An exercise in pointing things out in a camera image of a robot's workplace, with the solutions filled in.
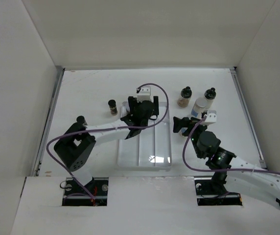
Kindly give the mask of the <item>white cap blue label jar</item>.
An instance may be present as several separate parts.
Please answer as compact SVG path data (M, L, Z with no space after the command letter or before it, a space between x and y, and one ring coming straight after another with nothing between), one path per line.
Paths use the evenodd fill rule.
M204 97L199 97L196 99L190 114L197 118L205 110L206 106L207 100Z

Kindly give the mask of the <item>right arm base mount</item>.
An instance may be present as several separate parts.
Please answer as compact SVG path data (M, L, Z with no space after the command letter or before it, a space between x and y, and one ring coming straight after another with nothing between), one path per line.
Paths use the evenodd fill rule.
M198 206L242 206L239 193L225 188L226 173L214 173L212 176L194 178Z

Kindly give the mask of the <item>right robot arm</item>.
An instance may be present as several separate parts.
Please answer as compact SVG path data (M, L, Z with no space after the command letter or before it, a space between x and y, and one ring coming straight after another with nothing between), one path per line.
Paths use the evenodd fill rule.
M173 132L186 137L184 147L191 143L196 157L205 160L207 169L201 171L213 173L211 190L244 194L280 210L280 172L253 165L222 148L220 139L207 130L211 123L209 115L173 118Z

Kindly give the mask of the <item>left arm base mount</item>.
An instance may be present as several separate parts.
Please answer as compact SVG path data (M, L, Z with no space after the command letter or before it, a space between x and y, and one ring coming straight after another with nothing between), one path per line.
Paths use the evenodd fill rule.
M107 206L109 178L94 178L88 183L86 189L94 199L79 186L72 178L67 178L60 183L63 190L62 206L65 207L101 207Z

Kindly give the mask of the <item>black cap red label bottle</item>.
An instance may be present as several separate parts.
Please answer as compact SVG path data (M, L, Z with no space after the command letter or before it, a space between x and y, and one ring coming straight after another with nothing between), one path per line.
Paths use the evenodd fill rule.
M109 105L109 108L110 108L111 115L113 115L113 116L117 115L116 101L114 99L111 99L111 100L108 101L108 105Z

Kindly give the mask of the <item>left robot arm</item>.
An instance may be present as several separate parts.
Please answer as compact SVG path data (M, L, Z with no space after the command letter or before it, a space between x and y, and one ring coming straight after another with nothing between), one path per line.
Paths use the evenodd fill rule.
M152 116L159 115L159 98L153 97L153 101L137 101L135 97L128 97L130 112L119 120L101 125L102 131L75 134L61 138L53 147L56 154L66 168L72 172L78 180L76 189L82 195L88 195L93 190L93 177L81 168L87 162L90 153L95 146L116 140L131 139L146 129Z

